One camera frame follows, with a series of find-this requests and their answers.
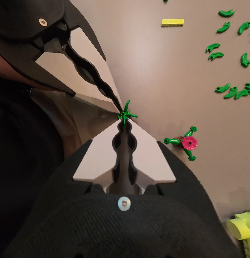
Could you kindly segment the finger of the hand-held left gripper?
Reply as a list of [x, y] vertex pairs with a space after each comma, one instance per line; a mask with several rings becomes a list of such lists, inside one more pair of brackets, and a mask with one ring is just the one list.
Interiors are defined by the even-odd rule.
[[42, 68], [45, 68], [53, 76], [75, 92], [74, 98], [88, 103], [83, 99], [91, 96], [91, 91], [85, 89], [85, 81], [76, 69], [74, 62], [62, 53], [43, 53], [36, 61]]
[[91, 91], [84, 101], [110, 112], [121, 112], [123, 105], [104, 57], [80, 28], [71, 31], [65, 53], [74, 62]]

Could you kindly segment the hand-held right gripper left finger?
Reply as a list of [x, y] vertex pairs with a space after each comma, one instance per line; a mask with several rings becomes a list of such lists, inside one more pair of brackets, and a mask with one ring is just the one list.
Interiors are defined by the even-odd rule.
[[113, 147], [113, 139], [119, 133], [121, 119], [92, 139], [82, 158], [73, 180], [100, 184], [104, 192], [114, 182], [113, 169], [117, 161], [117, 153]]

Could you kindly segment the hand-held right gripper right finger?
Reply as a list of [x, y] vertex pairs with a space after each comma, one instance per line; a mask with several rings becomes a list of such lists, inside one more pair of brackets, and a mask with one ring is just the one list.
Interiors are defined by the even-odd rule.
[[149, 185], [174, 183], [172, 172], [158, 142], [131, 119], [126, 120], [126, 133], [130, 147], [129, 180], [136, 184], [141, 194]]

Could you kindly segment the toy cactus with pink flower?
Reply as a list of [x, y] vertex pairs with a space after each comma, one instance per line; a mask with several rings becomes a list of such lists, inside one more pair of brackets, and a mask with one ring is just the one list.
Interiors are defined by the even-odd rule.
[[197, 127], [191, 126], [190, 130], [184, 135], [173, 139], [165, 138], [163, 141], [166, 145], [173, 144], [180, 147], [188, 156], [188, 160], [194, 161], [196, 157], [192, 155], [192, 151], [198, 146], [198, 141], [193, 137], [193, 133], [197, 131]]

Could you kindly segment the person's left leg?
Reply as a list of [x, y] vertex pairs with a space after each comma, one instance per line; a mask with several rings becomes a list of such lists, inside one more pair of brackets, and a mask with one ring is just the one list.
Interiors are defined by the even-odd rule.
[[32, 88], [31, 99], [48, 115], [62, 138], [64, 158], [70, 157], [82, 142], [65, 93]]

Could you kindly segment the yellow flat toy brick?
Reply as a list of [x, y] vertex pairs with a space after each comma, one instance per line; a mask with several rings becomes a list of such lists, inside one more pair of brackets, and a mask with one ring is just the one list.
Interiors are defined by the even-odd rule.
[[162, 19], [162, 27], [174, 27], [174, 26], [183, 26], [185, 22], [184, 18], [181, 19]]

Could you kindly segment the scatter of green toy leaves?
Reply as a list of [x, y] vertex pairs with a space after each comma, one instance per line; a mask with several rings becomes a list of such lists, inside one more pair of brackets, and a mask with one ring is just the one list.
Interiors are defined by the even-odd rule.
[[[223, 18], [230, 18], [231, 16], [233, 16], [235, 13], [235, 11], [233, 9], [230, 9], [228, 11], [224, 11], [224, 10], [220, 10], [218, 12], [218, 15], [220, 17]], [[241, 24], [241, 26], [239, 27], [238, 31], [237, 31], [237, 35], [240, 36], [246, 29], [248, 29], [250, 27], [250, 21], [248, 22], [244, 22], [243, 24]], [[224, 53], [222, 52], [214, 52], [214, 49], [217, 49], [220, 47], [220, 43], [213, 43], [210, 44], [209, 46], [207, 46], [205, 52], [206, 53], [210, 53], [208, 60], [213, 61], [216, 58], [222, 58], [224, 56]], [[240, 65], [243, 68], [248, 68], [250, 65], [250, 60], [248, 59], [248, 53], [244, 53], [241, 58], [240, 58]], [[227, 90], [229, 90], [229, 92], [223, 97], [224, 99], [229, 99], [229, 98], [234, 98], [235, 100], [241, 98], [241, 97], [245, 97], [245, 96], [250, 96], [250, 83], [246, 83], [245, 87], [243, 90], [238, 91], [238, 88], [235, 87], [231, 87], [230, 83], [227, 83], [224, 86], [219, 86], [215, 89], [216, 93], [224, 93]]]

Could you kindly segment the lime green toy figure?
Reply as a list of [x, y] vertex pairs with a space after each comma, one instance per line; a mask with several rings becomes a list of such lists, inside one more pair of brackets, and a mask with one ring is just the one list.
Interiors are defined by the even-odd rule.
[[245, 256], [250, 258], [250, 212], [236, 214], [226, 224], [233, 236], [243, 241]]

